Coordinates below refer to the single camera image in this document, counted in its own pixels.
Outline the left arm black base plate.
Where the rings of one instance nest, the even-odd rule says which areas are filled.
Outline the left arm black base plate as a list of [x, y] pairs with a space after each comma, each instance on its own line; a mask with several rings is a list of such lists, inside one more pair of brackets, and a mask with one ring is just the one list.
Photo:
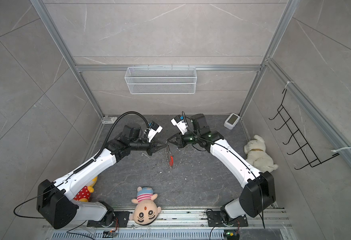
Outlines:
[[88, 221], [86, 226], [94, 228], [115, 228], [116, 226], [119, 228], [126, 228], [129, 221], [129, 215], [129, 211], [113, 212], [113, 215], [108, 216], [106, 220], [99, 222]]

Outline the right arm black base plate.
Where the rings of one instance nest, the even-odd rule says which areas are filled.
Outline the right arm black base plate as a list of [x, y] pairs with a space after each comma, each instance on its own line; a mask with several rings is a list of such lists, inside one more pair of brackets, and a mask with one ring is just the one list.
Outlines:
[[220, 211], [206, 210], [209, 227], [248, 227], [246, 215], [231, 219]]

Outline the metal keyring holder red handle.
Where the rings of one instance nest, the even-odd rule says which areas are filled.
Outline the metal keyring holder red handle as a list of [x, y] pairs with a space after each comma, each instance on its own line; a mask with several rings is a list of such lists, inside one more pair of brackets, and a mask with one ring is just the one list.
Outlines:
[[169, 148], [169, 143], [166, 142], [165, 143], [165, 148], [164, 148], [164, 154], [165, 154], [165, 158], [169, 163], [169, 167], [173, 168], [173, 156], [170, 154], [170, 148]]

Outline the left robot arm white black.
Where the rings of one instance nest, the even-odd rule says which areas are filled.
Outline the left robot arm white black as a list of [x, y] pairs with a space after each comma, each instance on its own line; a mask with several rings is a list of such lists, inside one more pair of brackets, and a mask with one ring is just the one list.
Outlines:
[[137, 124], [127, 124], [122, 132], [108, 141], [88, 161], [75, 170], [51, 182], [45, 180], [38, 186], [37, 211], [54, 229], [61, 229], [75, 221], [93, 221], [110, 226], [114, 221], [113, 208], [104, 201], [81, 202], [75, 197], [84, 187], [107, 168], [128, 156], [132, 151], [145, 151], [148, 155], [165, 146], [154, 139], [162, 127], [155, 122], [149, 124], [144, 136]]

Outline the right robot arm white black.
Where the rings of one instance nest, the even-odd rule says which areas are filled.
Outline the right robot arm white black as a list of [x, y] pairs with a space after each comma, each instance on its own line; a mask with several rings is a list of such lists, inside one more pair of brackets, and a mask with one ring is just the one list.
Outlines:
[[167, 139], [181, 149], [187, 145], [197, 144], [220, 160], [236, 177], [243, 188], [239, 198], [224, 204], [220, 208], [220, 216], [224, 223], [237, 217], [248, 215], [252, 218], [260, 215], [276, 201], [274, 177], [261, 172], [242, 158], [217, 131], [211, 131], [204, 114], [196, 114], [187, 118], [184, 114], [171, 119], [180, 133]]

